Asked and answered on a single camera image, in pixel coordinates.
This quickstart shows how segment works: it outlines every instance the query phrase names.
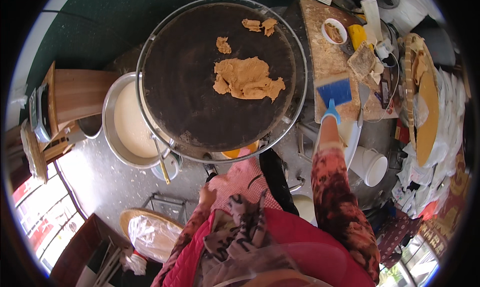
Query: orange bowl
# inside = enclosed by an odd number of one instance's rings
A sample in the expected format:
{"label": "orange bowl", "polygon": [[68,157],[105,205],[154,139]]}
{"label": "orange bowl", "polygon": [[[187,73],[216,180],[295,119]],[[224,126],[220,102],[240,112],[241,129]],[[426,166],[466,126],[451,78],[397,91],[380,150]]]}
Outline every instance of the orange bowl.
{"label": "orange bowl", "polygon": [[[260,144],[260,140],[256,140],[254,143],[247,145],[247,148],[253,153],[258,149]],[[237,148],[236,150],[222,152],[222,154],[228,159],[238,158],[240,154],[241,148]]]}

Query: white batter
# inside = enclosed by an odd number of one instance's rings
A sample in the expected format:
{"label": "white batter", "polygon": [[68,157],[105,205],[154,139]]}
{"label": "white batter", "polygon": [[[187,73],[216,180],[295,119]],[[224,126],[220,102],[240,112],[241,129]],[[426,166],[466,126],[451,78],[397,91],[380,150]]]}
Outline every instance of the white batter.
{"label": "white batter", "polygon": [[135,93],[135,82],[123,88],[117,98],[114,112],[115,129],[123,145],[135,155],[142,158],[158,156],[155,142],[150,138]]}

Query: black pants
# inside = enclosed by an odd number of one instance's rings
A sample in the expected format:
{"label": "black pants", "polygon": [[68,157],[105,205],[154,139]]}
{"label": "black pants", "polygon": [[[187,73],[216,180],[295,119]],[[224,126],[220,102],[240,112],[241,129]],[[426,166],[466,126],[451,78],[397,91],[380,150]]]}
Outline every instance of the black pants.
{"label": "black pants", "polygon": [[[273,150],[268,149],[259,156],[260,169],[265,176],[268,188],[273,198],[279,203],[283,211],[299,215],[297,207],[293,203],[292,195],[282,170],[282,159]],[[209,182],[217,174],[215,172],[208,175]]]}

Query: hand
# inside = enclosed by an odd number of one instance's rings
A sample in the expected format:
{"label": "hand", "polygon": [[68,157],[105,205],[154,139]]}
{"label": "hand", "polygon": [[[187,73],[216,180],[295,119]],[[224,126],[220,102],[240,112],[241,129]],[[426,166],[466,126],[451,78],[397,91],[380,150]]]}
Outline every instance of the hand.
{"label": "hand", "polygon": [[200,189],[200,200],[198,200],[198,204],[205,204],[209,207],[215,203],[215,200],[217,199],[217,189],[209,190],[208,189],[208,183],[206,183],[201,189]]}
{"label": "hand", "polygon": [[324,114],[323,117],[321,118],[320,123],[323,123],[323,122],[324,122],[324,119],[325,119],[327,116],[333,116],[333,117],[335,117],[336,124],[337,124],[337,125],[340,124],[340,114],[339,114],[339,113],[337,112],[337,110],[335,109],[335,100],[333,100],[333,98],[330,99],[330,102],[328,103],[328,109],[325,111],[325,114]]}

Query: blue glove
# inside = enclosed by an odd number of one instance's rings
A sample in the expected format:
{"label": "blue glove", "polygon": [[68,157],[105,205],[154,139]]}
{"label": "blue glove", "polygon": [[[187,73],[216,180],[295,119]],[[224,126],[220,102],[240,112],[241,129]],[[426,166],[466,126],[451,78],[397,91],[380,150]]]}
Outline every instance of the blue glove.
{"label": "blue glove", "polygon": [[327,116],[333,116],[336,119],[336,124],[340,124],[340,114],[335,110],[335,101],[333,98],[330,98],[330,102],[328,103],[328,109],[325,111],[325,114],[320,120],[320,123],[324,122],[325,117]]}

